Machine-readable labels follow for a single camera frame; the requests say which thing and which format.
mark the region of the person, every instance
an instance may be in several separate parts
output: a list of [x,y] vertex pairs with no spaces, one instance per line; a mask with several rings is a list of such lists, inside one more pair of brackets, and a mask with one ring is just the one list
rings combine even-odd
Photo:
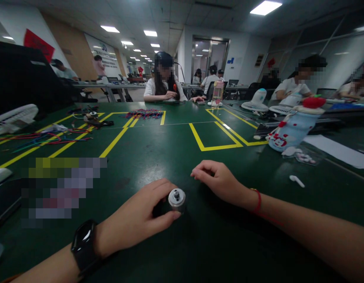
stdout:
[[220,69],[219,71],[217,71],[217,76],[219,77],[220,80],[222,81],[227,81],[224,77],[224,70]]
[[154,56],[154,78],[150,78],[145,86],[145,102],[187,101],[181,84],[175,81],[173,61],[173,57],[163,51]]
[[321,71],[326,67],[326,59],[314,54],[305,58],[299,63],[296,71],[285,79],[274,91],[271,96],[271,100],[268,106],[283,104],[283,99],[287,98],[290,94],[299,93],[303,97],[314,96],[310,89],[305,84],[305,80],[308,80],[316,71]]
[[73,70],[65,67],[64,64],[60,60],[52,59],[51,66],[57,68],[57,70],[55,70],[55,73],[58,77],[65,78],[65,79],[72,79],[75,81],[79,80],[76,73]]
[[202,70],[197,69],[193,77],[193,85],[200,85],[202,82]]
[[204,96],[203,98],[206,98],[208,88],[210,86],[210,83],[213,81],[218,81],[219,77],[216,76],[217,73],[217,67],[215,65],[210,66],[210,75],[208,77],[205,77],[203,82],[201,83],[200,87],[204,88]]
[[101,56],[99,55],[94,56],[93,67],[97,72],[98,79],[102,79],[103,76],[106,76],[105,65],[102,64]]
[[[364,282],[364,227],[249,189],[238,182],[223,163],[203,160],[190,176],[206,184],[223,201],[246,209],[275,225],[347,280]],[[96,226],[93,245],[95,254],[105,259],[169,228],[181,213],[169,211],[154,218],[153,209],[176,188],[175,184],[164,178],[140,189]],[[71,244],[68,244],[12,283],[78,282],[82,278],[79,277],[80,270],[70,249]]]
[[260,88],[264,89],[276,89],[280,84],[280,79],[278,78],[279,70],[271,70],[268,75],[264,75],[261,80]]
[[362,77],[358,80],[350,81],[342,85],[335,93],[333,98],[362,99],[364,97],[364,67]]

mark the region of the small electric motor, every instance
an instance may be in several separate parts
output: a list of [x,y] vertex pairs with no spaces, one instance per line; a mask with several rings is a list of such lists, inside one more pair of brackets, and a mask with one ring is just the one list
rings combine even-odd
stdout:
[[186,210],[186,195],[183,190],[177,188],[172,190],[169,193],[169,205],[172,210],[179,211],[180,213],[184,213]]

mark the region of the computer monitor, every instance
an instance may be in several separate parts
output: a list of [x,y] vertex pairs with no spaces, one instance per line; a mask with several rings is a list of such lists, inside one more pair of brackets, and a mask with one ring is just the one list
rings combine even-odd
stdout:
[[72,105],[72,95],[40,50],[0,42],[0,115],[33,103],[44,117]]

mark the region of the doorway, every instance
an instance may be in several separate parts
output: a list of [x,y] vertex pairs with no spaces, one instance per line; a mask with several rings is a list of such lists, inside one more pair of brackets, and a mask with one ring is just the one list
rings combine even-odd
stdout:
[[229,49],[229,39],[204,38],[193,36],[193,58],[191,63],[191,81],[197,69],[202,71],[202,79],[210,75],[210,66],[225,70]]

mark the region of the hand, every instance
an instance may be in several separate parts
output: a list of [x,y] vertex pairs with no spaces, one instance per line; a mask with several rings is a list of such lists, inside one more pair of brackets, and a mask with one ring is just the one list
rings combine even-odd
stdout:
[[191,176],[205,183],[223,201],[236,206],[244,207],[249,195],[252,195],[224,163],[203,160],[193,169]]
[[169,100],[171,98],[176,98],[177,94],[175,92],[171,92],[168,90],[166,94],[164,95],[164,100]]
[[181,216],[178,211],[153,218],[153,208],[177,186],[160,179],[142,187],[114,214],[97,226],[97,251],[105,258],[167,229]]

